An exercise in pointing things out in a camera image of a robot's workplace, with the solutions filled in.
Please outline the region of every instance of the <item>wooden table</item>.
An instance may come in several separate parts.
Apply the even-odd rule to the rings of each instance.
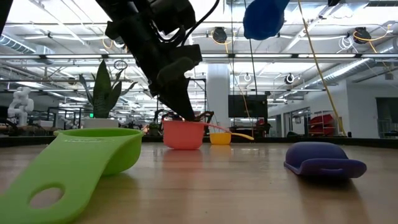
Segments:
[[[344,147],[368,172],[331,186],[285,169],[288,146],[144,143],[133,168],[100,180],[75,223],[397,223],[397,150]],[[0,148],[0,193],[43,148]]]

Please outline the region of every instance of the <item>white column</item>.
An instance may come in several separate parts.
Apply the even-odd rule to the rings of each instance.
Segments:
[[[229,94],[229,67],[226,64],[209,64],[207,73],[208,111],[214,111],[212,124],[229,127],[228,94]],[[209,128],[210,132],[223,132]]]

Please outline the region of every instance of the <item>yellow cable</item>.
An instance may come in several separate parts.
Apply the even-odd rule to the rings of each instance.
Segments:
[[[331,94],[330,94],[330,91],[329,91],[328,86],[326,84],[326,81],[323,78],[323,74],[322,74],[321,68],[319,67],[317,55],[315,54],[315,50],[314,50],[313,45],[312,45],[310,33],[308,32],[308,26],[307,26],[307,23],[305,22],[305,19],[304,19],[303,9],[301,7],[301,0],[298,0],[298,8],[300,9],[300,13],[301,13],[301,16],[302,16],[302,19],[303,19],[303,23],[304,23],[305,32],[307,33],[308,42],[310,43],[310,48],[311,48],[311,51],[312,51],[312,54],[313,54],[313,59],[315,60],[315,65],[317,66],[317,69],[318,69],[318,72],[319,72],[319,76],[321,76],[321,80],[322,80],[323,86],[325,87],[326,92],[328,93],[328,97],[329,97],[329,100],[330,100],[330,103],[331,103],[331,107],[333,108],[333,112],[335,113],[336,119],[338,120],[338,125],[339,125],[341,131],[343,132],[343,135],[346,136],[346,131],[344,130],[343,122],[340,119],[340,116],[338,115],[338,112],[336,110],[336,106],[335,106],[335,104],[333,102],[333,98],[331,97]]]
[[[364,39],[364,38],[357,37],[355,34],[357,34],[358,32],[356,32],[356,31],[354,32],[353,35],[354,35],[354,37],[357,38],[358,40],[363,40],[363,41],[375,41],[375,40],[380,40],[380,39],[385,38],[386,35],[388,34],[389,29],[390,29],[390,26],[387,26],[387,32],[386,32],[382,37],[378,37],[378,38],[376,38],[376,39]]]
[[[377,50],[376,50],[376,48],[373,46],[372,42],[369,41],[369,44],[371,45],[371,47],[372,47],[374,53],[377,54]],[[394,74],[392,74],[392,71],[391,71],[390,68],[386,65],[386,63],[384,63],[384,62],[382,62],[382,63],[383,63],[383,65],[385,66],[385,68],[388,69],[388,71],[391,73],[391,75],[394,76]]]
[[[235,81],[237,82],[235,74],[232,74],[232,76],[234,77]],[[248,104],[246,103],[246,97],[244,97],[244,93],[241,90],[241,87],[239,87],[239,85],[238,85],[238,88],[239,88],[239,91],[241,92],[241,94],[243,96],[244,107],[246,108],[246,113],[248,114],[248,117],[249,117],[249,120],[250,120],[250,123],[251,123],[251,136],[254,138],[254,126],[253,126],[253,122],[252,122],[252,120],[250,118],[250,114],[249,114],[249,110],[248,110]]]
[[[226,53],[228,54],[228,53],[229,53],[229,52],[228,52],[228,44],[232,43],[232,41],[234,40],[234,37],[235,37],[236,34],[234,33],[234,36],[232,37],[232,40],[231,40],[231,41],[229,41],[228,43],[225,42],[225,43],[223,43],[223,44],[218,43],[218,42],[213,38],[213,34],[214,34],[214,31],[211,31],[211,39],[212,39],[212,40],[214,41],[214,43],[216,43],[216,44],[225,45],[225,51],[226,51]],[[252,122],[252,120],[251,120],[251,118],[250,118],[250,114],[249,114],[249,110],[248,110],[248,105],[247,105],[247,103],[246,103],[246,98],[244,97],[244,94],[243,94],[243,91],[241,90],[241,87],[238,86],[238,88],[239,88],[239,91],[241,92],[241,94],[242,94],[242,96],[243,96],[244,107],[246,108],[246,113],[248,114],[248,117],[249,117],[249,120],[250,120],[250,123],[251,123],[251,136],[254,138],[254,126],[253,126],[253,122]]]
[[[113,40],[111,40],[111,46],[108,47],[108,46],[105,44],[105,38],[102,38],[102,44],[104,45],[104,47],[105,47],[106,49],[111,49],[112,46],[113,46]]]

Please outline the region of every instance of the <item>plant pot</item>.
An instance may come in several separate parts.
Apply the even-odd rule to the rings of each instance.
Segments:
[[[158,129],[149,129],[149,135],[150,136],[159,136],[159,130]]]
[[[85,119],[85,128],[118,128],[119,122],[115,119],[93,118]]]

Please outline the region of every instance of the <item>orange handle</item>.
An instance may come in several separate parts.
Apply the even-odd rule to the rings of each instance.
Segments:
[[[226,128],[223,128],[223,127],[221,127],[221,126],[217,126],[217,125],[214,125],[214,124],[207,124],[207,123],[203,123],[203,124],[206,125],[206,126],[212,127],[212,128],[218,128],[218,129],[220,129],[220,130],[225,131],[226,133],[231,133],[230,130],[228,130],[228,129],[226,129]]]

